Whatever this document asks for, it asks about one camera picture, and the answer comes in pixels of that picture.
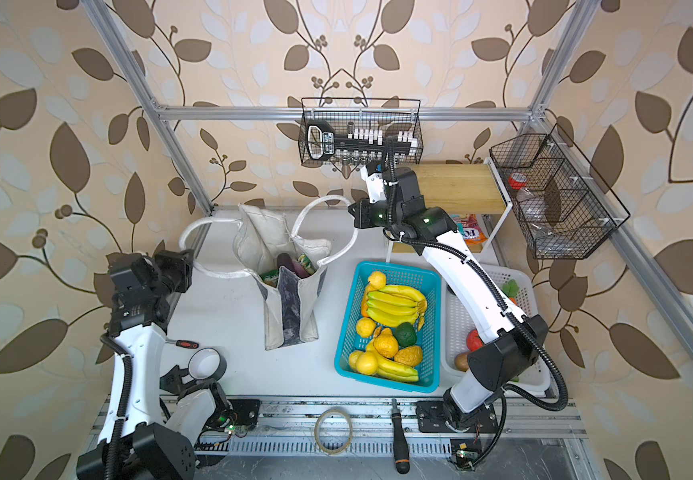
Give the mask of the cream canvas tote bag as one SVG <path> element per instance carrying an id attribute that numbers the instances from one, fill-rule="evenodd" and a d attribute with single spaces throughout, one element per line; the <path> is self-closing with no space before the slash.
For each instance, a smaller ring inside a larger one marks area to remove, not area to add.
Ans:
<path id="1" fill-rule="evenodd" d="M 308 213 L 320 204 L 343 203 L 349 200 L 341 195 L 320 197 L 306 205 L 294 225 L 288 226 L 286 216 L 256 206 L 238 207 L 240 217 L 206 217 L 192 222 L 180 235 L 178 245 L 186 249 L 186 240 L 192 231 L 210 224 L 229 223 L 238 226 L 232 240 L 232 253 L 242 268 L 236 271 L 218 271 L 194 260 L 194 269 L 218 279 L 249 277 L 254 280 L 264 302 L 264 348 L 274 350 L 318 340 L 318 324 L 314 308 L 322 294 L 328 265 L 344 256 L 354 246 L 357 231 L 352 231 L 346 246 L 336 251 L 327 239 L 306 239 L 300 228 Z M 296 274 L 278 269 L 276 257 L 288 253 L 294 259 L 306 254 L 316 273 L 300 279 Z"/>

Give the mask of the green snack bag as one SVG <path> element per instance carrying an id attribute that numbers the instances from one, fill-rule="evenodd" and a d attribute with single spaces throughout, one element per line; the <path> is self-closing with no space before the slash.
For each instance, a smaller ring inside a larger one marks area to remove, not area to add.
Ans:
<path id="1" fill-rule="evenodd" d="M 298 256 L 294 268 L 296 268 L 296 274 L 298 274 L 300 278 L 308 278 L 316 273 L 316 268 L 314 268 L 310 258 L 308 258 L 306 254 L 300 254 L 300 256 Z"/>

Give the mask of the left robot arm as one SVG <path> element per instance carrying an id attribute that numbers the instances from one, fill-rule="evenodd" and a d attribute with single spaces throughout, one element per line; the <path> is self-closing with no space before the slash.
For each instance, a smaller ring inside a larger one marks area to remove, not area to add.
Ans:
<path id="1" fill-rule="evenodd" d="M 76 462 L 80 479 L 192 479 L 194 445 L 208 420 L 228 403 L 214 380 L 180 395 L 162 416 L 160 360 L 170 323 L 170 295 L 192 285 L 194 252 L 124 255 L 108 268 L 112 313 L 100 337 L 114 354 L 110 405 L 96 448 Z"/>

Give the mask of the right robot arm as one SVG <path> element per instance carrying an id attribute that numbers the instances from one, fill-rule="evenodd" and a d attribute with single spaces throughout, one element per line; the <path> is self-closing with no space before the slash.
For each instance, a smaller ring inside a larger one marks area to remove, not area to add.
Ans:
<path id="1" fill-rule="evenodd" d="M 390 160 L 370 161 L 360 169 L 368 196 L 348 208 L 358 229 L 380 227 L 385 236 L 408 245 L 445 280 L 472 318 L 482 347 L 467 356 L 468 370 L 443 396 L 447 423 L 466 430 L 480 412 L 511 391 L 552 412 L 568 404 L 566 383 L 544 348 L 547 323 L 509 301 L 472 256 L 452 218 L 428 207 L 413 170 Z M 557 387 L 546 401 L 512 384 L 537 360 L 543 361 Z"/>

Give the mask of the purple eggplant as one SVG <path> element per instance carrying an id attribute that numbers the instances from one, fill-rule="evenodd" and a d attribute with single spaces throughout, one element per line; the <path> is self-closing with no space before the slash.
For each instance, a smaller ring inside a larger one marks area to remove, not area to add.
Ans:
<path id="1" fill-rule="evenodd" d="M 298 278 L 304 279 L 310 277 L 310 272 L 298 262 L 298 260 L 294 259 L 290 254 L 284 252 L 280 253 L 278 257 L 276 257 L 276 265 L 278 266 L 278 269 L 280 268 L 286 268 L 286 270 L 296 274 Z"/>

